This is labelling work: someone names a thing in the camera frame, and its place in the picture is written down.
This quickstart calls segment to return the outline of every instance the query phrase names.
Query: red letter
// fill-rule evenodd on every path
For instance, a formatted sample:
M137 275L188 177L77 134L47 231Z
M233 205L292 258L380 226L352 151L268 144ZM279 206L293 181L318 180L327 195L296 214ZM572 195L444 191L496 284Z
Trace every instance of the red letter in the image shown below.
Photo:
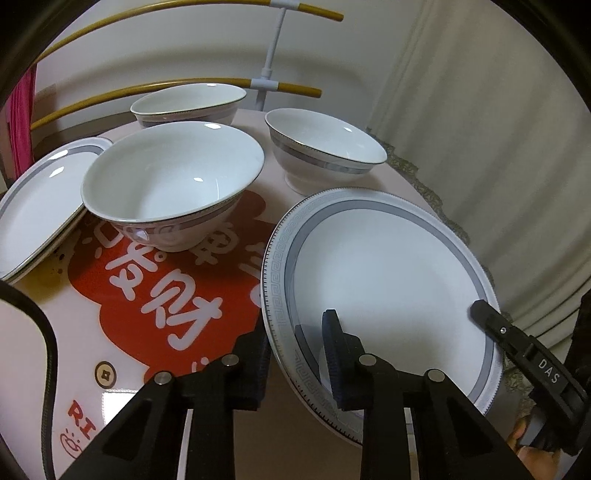
M80 421L84 417L84 414L82 413L82 409L76 400L72 401L72 406L70 407L70 410L68 410L68 416L74 418L77 427L80 426Z
M86 426L84 428L81 428L80 431L84 434L84 436L86 438L88 438L90 440L90 435L88 435L88 432L91 430L96 430L96 427L92 424L92 422L88 419L88 417L86 417L85 420L86 420Z

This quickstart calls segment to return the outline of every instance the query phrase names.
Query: black cable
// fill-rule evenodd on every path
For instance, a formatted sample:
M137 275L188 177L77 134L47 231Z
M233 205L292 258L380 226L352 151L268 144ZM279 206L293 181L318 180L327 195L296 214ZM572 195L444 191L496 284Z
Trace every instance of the black cable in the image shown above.
M41 415L41 458L43 460L43 470L47 480L56 480L56 472L53 468L53 456L51 452L51 424L53 422L53 407L56 402L57 385L56 335L53 332L51 323L49 323L49 320L37 304L24 293L21 293L16 288L11 287L1 280L0 300L7 302L27 315L35 325L37 325L37 328L39 328L39 331L45 340L47 350L47 373L45 379L45 394L43 397L43 413ZM2 460L2 457L8 459L8 461L5 462L4 467L11 469L14 479L27 478L26 474L16 463L16 460L14 460L14 457L9 450L8 455L6 451L3 452L3 455L0 455L0 461Z

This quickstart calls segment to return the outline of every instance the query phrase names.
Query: yellow rail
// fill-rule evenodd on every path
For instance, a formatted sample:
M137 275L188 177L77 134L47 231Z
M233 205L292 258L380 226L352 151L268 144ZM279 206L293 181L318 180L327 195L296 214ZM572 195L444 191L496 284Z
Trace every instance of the yellow rail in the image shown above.
M100 103L110 102L111 100L117 100L120 98L129 97L132 95L146 94L156 92L168 87L175 87L177 85L186 85L188 83L228 83L230 85L236 85L237 87L250 88L251 79L240 79L240 78L219 78L219 77L205 77L205 78L191 78L191 79L180 79L180 80L166 80L163 82L143 83L141 85L135 85L133 87L120 88L113 90L112 92L102 93L95 95L80 102L73 103L71 105L60 108L49 115L46 115L36 122L31 124L31 130L43 127L63 116L69 115L70 113L84 110L91 106L98 105ZM295 85L293 83L279 82L277 87L278 92L293 93L295 95L303 95L308 97L320 98L322 90L318 88L306 87L303 85Z
M144 15L150 12L157 12L159 10L166 10L169 8L177 8L177 7L189 7L191 5L213 5L213 4L242 4L242 5L262 5L262 6L270 6L271 0L169 0L167 2L161 2L159 4L152 4L152 5L144 5L143 7L132 8L130 10L126 10L125 12L118 13L111 17L104 18L95 22L93 24L88 25L76 32L72 35L68 35L63 40L56 42L51 47L47 48L41 55L39 55L33 64L36 64L42 61L45 57L52 54L56 50L68 45L68 43L73 42L77 38L80 38L90 32L94 32L100 28L106 27L107 25L114 24L121 20L125 20L127 18L137 17L138 15ZM314 7L312 5L307 4L299 4L298 11L304 12L311 15L316 15L317 17L324 17L330 20L335 20L337 22L343 21L343 14L338 12L333 12L331 10L326 10L324 8Z

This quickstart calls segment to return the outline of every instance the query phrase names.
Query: white bowl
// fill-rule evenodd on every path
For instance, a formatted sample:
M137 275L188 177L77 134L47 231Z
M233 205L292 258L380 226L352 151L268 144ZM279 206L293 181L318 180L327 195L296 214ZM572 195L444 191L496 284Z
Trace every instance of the white bowl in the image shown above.
M82 200L132 240L179 252L219 227L263 161L257 141L236 128L158 125L99 155L84 177Z
M323 113L279 108L265 121L285 182L302 195L345 186L387 159L367 133Z
M198 120L230 125L246 90L224 83L191 83L150 93L131 106L139 124Z

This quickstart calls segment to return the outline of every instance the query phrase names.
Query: metal screw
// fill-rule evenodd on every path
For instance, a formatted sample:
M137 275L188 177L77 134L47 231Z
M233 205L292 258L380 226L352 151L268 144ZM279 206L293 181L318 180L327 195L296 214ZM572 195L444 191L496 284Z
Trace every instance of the metal screw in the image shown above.
M170 372L158 372L156 375L154 375L154 381L158 385L166 385L172 379L173 376L170 374Z
M359 363L361 365L365 365L366 367L372 367L376 364L376 362L376 358L368 353L364 353L359 357Z
M445 373L437 369L429 370L427 376L429 377L429 380L431 380L432 382L440 383L445 380Z
M224 365L226 365L226 367L233 367L239 361L240 361L240 359L238 358L238 356L237 355L234 355L233 353L229 353L229 354L224 355L222 357L222 363Z

